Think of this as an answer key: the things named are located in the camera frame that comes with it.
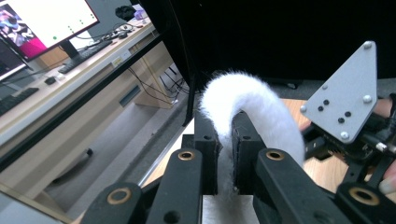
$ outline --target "triangular metal plate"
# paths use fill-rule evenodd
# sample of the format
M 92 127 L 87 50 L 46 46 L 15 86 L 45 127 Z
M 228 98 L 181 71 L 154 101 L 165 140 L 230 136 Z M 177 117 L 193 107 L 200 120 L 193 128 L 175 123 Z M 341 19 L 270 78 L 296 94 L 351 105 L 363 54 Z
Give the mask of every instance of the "triangular metal plate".
M 366 41 L 300 108 L 343 143 L 352 143 L 376 104 L 376 45 Z

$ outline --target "computer monitor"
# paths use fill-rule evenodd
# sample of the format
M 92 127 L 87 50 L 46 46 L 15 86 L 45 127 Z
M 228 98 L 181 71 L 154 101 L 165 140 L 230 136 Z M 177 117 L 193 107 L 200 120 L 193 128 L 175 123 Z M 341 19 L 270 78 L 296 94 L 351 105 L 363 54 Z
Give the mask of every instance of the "computer monitor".
M 23 60 L 0 39 L 0 81 L 25 67 Z
M 85 0 L 0 0 L 1 34 L 26 62 L 58 46 L 74 57 L 68 40 L 98 22 Z

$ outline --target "black panel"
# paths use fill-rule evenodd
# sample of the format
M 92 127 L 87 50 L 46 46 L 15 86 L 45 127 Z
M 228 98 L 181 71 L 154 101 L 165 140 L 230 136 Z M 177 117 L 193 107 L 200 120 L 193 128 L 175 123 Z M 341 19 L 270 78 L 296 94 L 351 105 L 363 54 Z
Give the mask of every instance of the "black panel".
M 158 1 L 140 1 L 157 27 L 163 17 L 149 7 L 159 8 Z M 378 76 L 395 76 L 394 1 L 164 2 L 172 3 L 198 80 L 204 83 L 213 71 L 229 69 L 267 78 L 325 80 L 365 40 L 377 44 Z M 178 40 L 164 42 L 174 47 L 172 57 L 183 55 Z

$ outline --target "wooden desk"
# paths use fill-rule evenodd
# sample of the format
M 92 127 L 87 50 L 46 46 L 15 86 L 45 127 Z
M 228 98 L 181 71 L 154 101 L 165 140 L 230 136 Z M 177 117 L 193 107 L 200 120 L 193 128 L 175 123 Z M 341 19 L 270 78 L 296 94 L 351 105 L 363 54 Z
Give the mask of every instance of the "wooden desk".
M 40 90 L 0 118 L 0 157 L 106 78 L 115 68 L 112 62 L 128 51 L 133 54 L 142 47 L 143 42 L 153 38 L 154 26 L 149 20 L 143 25 L 142 28 L 135 28 L 127 38 L 113 40 L 111 46 L 69 72 L 64 79 L 50 86 L 44 83 L 45 77 L 32 83 L 32 87 Z M 161 42 L 132 69 L 142 81 L 165 93 L 157 78 L 172 62 Z M 46 77 L 57 74 L 57 69 L 54 69 Z M 136 103 L 171 107 L 164 95 L 155 94 L 169 104 L 148 97 L 136 77 L 127 70 L 2 171 L 0 182 L 34 199 L 61 172 L 79 160 L 92 140 L 128 105 L 121 105 L 120 100 L 136 87 L 142 90 L 134 98 Z

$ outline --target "screw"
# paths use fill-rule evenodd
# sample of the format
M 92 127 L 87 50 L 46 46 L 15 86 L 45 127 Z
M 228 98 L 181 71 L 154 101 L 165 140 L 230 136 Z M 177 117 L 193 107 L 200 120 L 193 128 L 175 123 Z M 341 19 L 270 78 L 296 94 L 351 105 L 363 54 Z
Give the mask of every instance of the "screw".
M 300 106 L 300 112 L 302 112 L 302 113 L 306 112 L 306 105 Z
M 373 44 L 371 41 L 366 41 L 366 42 L 364 42 L 363 47 L 364 47 L 364 49 L 370 49 L 372 45 Z
M 347 140 L 349 138 L 349 133 L 341 132 L 341 138 L 344 139 L 344 140 Z
M 363 96 L 363 102 L 365 103 L 365 104 L 369 104 L 369 103 L 371 103 L 373 101 L 373 98 L 371 97 L 371 95 L 365 95 L 365 96 Z

